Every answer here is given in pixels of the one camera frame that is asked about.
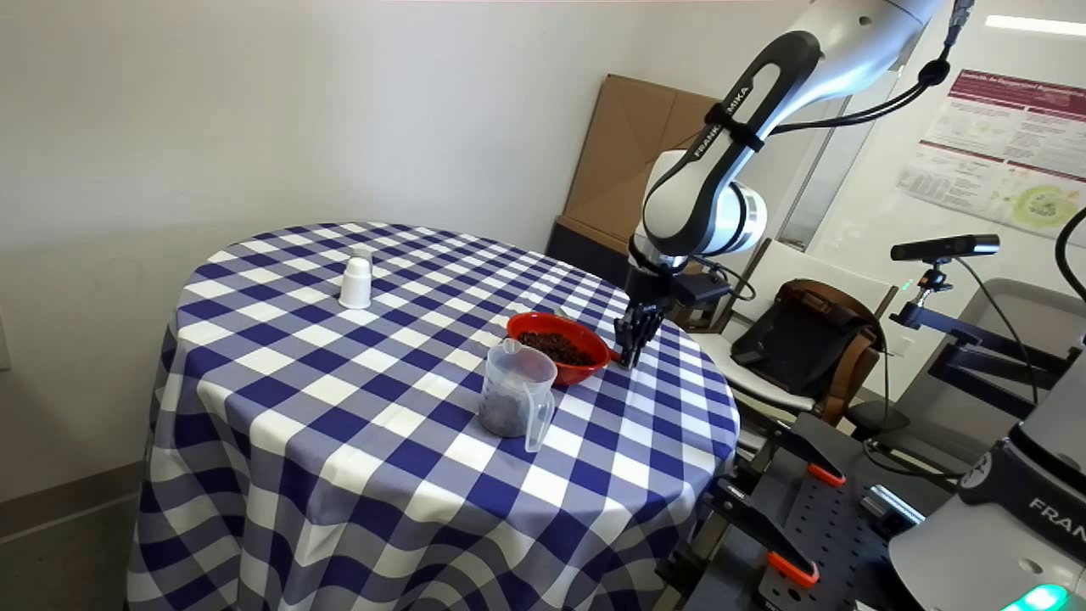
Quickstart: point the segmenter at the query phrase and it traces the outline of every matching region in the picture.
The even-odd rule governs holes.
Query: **round table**
[[[337,301],[352,249],[372,301]],[[513,314],[614,348],[623,292],[406,226],[236,241],[182,286],[129,563],[131,607],[643,607],[734,459],[723,374],[672,322],[557,391],[537,454],[476,426]]]

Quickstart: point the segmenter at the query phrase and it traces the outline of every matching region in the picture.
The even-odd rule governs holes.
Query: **small white bottle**
[[[370,292],[372,292],[372,254],[367,249],[352,249],[352,260],[346,261],[344,286],[339,286],[339,307],[370,309]]]

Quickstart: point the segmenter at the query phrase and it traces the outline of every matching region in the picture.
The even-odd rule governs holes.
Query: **poster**
[[[1056,238],[1086,206],[1086,90],[961,72],[899,188]]]

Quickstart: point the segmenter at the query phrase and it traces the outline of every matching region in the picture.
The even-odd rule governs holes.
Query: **red object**
[[[818,567],[815,575],[807,575],[803,567],[794,567],[788,556],[780,554],[766,554],[766,567],[776,572],[788,584],[794,584],[798,591],[815,591],[818,589]]]
[[[506,336],[542,351],[557,364],[557,389],[580,383],[614,360],[611,348],[592,331],[557,314],[509,316]]]
[[[845,489],[845,476],[833,476],[833,473],[827,473],[827,468],[821,468],[821,464],[807,464],[807,476],[812,476],[815,484],[827,486],[827,489]]]

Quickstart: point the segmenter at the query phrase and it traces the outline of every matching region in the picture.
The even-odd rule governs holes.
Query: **red plate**
[[[611,348],[592,331],[557,314],[509,316],[506,336],[542,351],[557,364],[557,389],[580,383],[611,364]]]

